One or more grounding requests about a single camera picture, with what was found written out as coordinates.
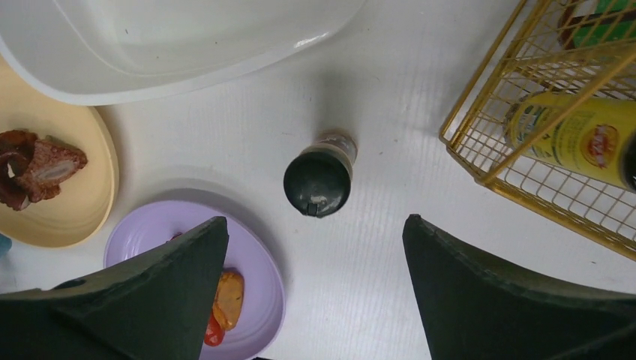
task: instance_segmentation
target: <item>wire basket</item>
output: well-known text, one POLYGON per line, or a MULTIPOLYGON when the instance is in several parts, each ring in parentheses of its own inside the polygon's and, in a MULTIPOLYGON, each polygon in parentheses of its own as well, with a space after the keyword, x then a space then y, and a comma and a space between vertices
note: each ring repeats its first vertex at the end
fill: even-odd
POLYGON ((636 193, 528 152, 590 98, 636 101, 636 0, 527 3, 514 9, 440 139, 479 184, 636 260, 636 193), (566 96, 544 103, 547 120, 511 145, 511 107, 539 92, 566 96))

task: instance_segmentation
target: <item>pepper grinder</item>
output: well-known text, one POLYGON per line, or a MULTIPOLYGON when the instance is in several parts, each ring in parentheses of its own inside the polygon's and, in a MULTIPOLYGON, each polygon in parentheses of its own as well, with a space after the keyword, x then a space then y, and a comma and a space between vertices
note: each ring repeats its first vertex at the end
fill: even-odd
POLYGON ((303 215, 323 218, 349 199, 358 147, 342 129, 327 130, 301 152, 285 171, 289 203, 303 215))

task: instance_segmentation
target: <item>yellow can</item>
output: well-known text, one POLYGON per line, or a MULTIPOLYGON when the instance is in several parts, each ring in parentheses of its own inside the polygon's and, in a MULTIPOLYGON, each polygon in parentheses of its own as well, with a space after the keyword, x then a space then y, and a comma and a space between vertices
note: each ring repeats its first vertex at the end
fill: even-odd
MULTIPOLYGON (((520 99, 506 116, 508 144, 520 146, 573 97, 542 92, 520 99)), ((593 97, 532 144, 525 155, 636 191, 635 134, 636 102, 593 97)))

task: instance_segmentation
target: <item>blue object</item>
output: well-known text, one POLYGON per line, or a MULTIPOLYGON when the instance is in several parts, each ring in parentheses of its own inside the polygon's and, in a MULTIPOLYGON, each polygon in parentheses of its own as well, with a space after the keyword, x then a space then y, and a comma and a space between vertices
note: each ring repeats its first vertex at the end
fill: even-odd
POLYGON ((3 257, 11 249, 11 239, 0 234, 0 257, 3 257))

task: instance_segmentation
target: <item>purple plate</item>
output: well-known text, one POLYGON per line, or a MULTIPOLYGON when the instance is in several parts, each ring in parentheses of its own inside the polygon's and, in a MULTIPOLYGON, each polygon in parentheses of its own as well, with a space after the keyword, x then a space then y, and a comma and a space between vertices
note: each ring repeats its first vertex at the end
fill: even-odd
POLYGON ((216 347, 202 345, 202 360, 248 360, 261 353, 283 325, 285 296, 281 274, 272 255, 254 234, 238 221, 205 205, 161 201, 142 206, 117 225, 106 244, 103 264, 113 266, 169 241, 214 216, 227 218, 229 244, 225 268, 234 268, 245 279, 241 317, 216 347))

